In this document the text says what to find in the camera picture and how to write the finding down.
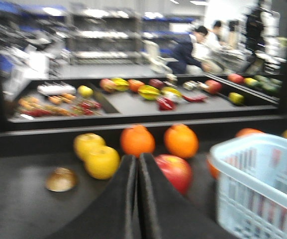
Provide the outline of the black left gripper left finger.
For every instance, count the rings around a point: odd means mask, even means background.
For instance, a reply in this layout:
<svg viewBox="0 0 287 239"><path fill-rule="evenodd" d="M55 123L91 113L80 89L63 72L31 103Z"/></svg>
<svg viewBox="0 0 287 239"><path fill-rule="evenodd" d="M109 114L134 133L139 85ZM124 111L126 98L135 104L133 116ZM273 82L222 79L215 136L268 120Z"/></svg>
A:
<svg viewBox="0 0 287 239"><path fill-rule="evenodd" d="M103 192L48 239L138 239L135 214L137 161L125 155Z"/></svg>

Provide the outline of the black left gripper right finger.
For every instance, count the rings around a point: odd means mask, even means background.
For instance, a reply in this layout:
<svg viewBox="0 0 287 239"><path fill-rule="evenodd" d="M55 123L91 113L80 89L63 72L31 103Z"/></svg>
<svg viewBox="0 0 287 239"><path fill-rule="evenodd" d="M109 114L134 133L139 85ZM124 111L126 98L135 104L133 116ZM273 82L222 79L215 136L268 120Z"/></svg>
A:
<svg viewBox="0 0 287 239"><path fill-rule="evenodd" d="M138 161L138 217L144 239L233 239L168 181L150 153Z"/></svg>

